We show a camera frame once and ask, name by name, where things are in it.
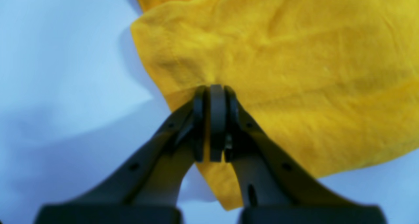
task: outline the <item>light blue background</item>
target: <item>light blue background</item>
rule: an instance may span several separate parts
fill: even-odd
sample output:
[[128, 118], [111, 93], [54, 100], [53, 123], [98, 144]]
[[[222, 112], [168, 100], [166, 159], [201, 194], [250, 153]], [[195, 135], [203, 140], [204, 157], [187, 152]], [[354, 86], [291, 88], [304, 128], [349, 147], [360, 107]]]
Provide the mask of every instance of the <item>light blue background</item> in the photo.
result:
[[[136, 0], [0, 0], [0, 220], [29, 224], [43, 203], [97, 185], [170, 114], [129, 31]], [[390, 224], [419, 223], [419, 151], [320, 181]], [[187, 224], [233, 224], [192, 167]]]

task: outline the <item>black plastic arm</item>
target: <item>black plastic arm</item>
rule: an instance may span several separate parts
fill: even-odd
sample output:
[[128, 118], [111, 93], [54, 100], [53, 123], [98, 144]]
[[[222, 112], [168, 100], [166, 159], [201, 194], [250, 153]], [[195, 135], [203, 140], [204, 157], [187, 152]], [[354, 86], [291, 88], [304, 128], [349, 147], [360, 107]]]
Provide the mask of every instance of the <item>black plastic arm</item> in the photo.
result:
[[183, 223], [177, 197], [190, 166], [203, 161], [206, 113], [210, 159], [221, 161], [224, 153], [240, 184], [239, 223], [385, 223], [378, 207], [356, 205], [319, 184], [268, 138], [232, 88], [212, 85], [197, 88], [108, 179], [67, 203], [44, 206], [36, 224]]

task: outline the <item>yellow cloth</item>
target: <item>yellow cloth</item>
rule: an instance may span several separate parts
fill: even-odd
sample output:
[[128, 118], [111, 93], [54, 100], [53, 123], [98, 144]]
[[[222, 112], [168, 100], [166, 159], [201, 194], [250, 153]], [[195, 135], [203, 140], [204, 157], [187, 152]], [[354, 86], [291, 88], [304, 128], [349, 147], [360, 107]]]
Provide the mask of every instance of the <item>yellow cloth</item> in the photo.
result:
[[[138, 0], [131, 31], [171, 110], [199, 85], [230, 85], [311, 175], [419, 147], [419, 0]], [[229, 164], [198, 169], [227, 210]]]

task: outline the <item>crumpled fabric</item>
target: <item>crumpled fabric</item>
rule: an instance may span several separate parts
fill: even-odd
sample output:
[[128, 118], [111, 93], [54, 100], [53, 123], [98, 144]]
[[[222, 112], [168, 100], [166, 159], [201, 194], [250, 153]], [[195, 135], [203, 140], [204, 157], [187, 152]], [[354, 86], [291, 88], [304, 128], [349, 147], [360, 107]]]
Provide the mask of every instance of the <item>crumpled fabric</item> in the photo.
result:
[[[172, 111], [229, 85], [316, 178], [419, 147], [419, 0], [138, 1], [132, 36]], [[197, 166], [224, 209], [243, 205], [231, 165]]]

